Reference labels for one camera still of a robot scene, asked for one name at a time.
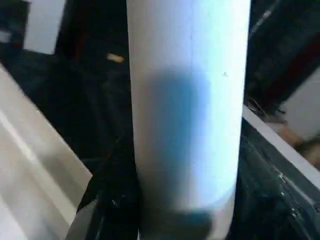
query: blurry object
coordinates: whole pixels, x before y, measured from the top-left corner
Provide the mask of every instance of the blurry object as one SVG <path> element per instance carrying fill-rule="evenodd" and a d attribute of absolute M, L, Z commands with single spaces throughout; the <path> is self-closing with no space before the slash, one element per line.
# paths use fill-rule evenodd
<path fill-rule="evenodd" d="M 303 138 L 294 133 L 286 123 L 266 122 L 266 124 L 291 147 L 301 144 L 304 141 Z"/>
<path fill-rule="evenodd" d="M 125 60 L 123 56 L 118 56 L 118 55 L 115 55 L 113 53 L 108 53 L 107 57 L 106 57 L 108 60 L 110 61 L 114 61 L 118 64 L 121 64 L 123 63 L 123 61 Z"/>
<path fill-rule="evenodd" d="M 267 113 L 276 111 L 319 63 L 319 11 L 317 0 L 252 2 L 246 92 Z"/>
<path fill-rule="evenodd" d="M 316 136 L 311 140 L 298 144 L 295 149 L 309 163 L 320 170 L 320 136 Z"/>
<path fill-rule="evenodd" d="M 284 125 L 278 132 L 278 135 L 290 146 L 294 147 L 300 144 L 303 139 L 295 134 L 288 126 Z"/>
<path fill-rule="evenodd" d="M 1 239 L 61 240 L 91 174 L 0 65 Z"/>

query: white tube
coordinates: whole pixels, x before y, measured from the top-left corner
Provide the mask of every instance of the white tube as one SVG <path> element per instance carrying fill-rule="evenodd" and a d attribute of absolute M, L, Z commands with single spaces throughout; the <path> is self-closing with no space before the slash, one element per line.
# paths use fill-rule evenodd
<path fill-rule="evenodd" d="M 142 237 L 223 239 L 234 209 L 250 0 L 128 0 L 127 12 Z"/>

